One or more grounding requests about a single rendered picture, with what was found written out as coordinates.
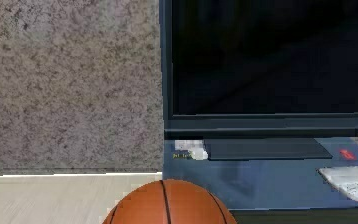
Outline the orange basketball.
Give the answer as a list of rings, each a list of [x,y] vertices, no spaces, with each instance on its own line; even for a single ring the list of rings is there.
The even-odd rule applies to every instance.
[[[183,180],[159,180],[121,199],[102,224],[238,224],[208,190]]]

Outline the white crumpled paper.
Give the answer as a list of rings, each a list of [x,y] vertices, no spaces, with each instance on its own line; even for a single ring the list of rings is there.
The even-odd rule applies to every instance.
[[[318,173],[337,191],[358,202],[358,166],[319,168]]]

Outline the black television set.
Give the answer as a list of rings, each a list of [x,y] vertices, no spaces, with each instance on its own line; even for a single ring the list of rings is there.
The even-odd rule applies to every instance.
[[[159,0],[163,175],[233,211],[357,208],[358,0]]]

